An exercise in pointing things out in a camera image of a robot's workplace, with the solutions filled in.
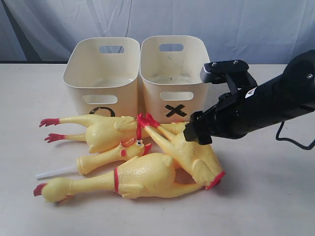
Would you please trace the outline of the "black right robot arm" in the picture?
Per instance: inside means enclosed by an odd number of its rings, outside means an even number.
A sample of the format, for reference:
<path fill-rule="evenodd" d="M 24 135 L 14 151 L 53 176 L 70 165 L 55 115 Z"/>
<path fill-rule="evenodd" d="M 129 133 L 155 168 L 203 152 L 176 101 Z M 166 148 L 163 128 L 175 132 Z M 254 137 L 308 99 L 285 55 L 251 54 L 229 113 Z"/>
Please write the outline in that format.
<path fill-rule="evenodd" d="M 243 60 L 215 61 L 203 65 L 202 82 L 226 83 L 229 92 L 217 104 L 190 116 L 184 129 L 188 142 L 212 143 L 212 137 L 240 139 L 250 132 L 315 110 L 315 52 L 293 58 L 283 73 L 258 85 Z"/>

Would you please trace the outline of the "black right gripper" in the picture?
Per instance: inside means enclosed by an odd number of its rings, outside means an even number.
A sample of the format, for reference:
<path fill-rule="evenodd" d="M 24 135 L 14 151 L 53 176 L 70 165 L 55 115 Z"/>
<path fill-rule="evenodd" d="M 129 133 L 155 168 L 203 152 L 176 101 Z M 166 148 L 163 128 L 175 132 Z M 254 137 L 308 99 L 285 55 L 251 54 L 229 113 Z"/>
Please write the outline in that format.
<path fill-rule="evenodd" d="M 257 105 L 252 100 L 257 87 L 242 88 L 236 93 L 226 92 L 205 112 L 196 111 L 190 116 L 183 131 L 187 142 L 199 145 L 212 143 L 212 136 L 242 138 L 258 129 Z"/>

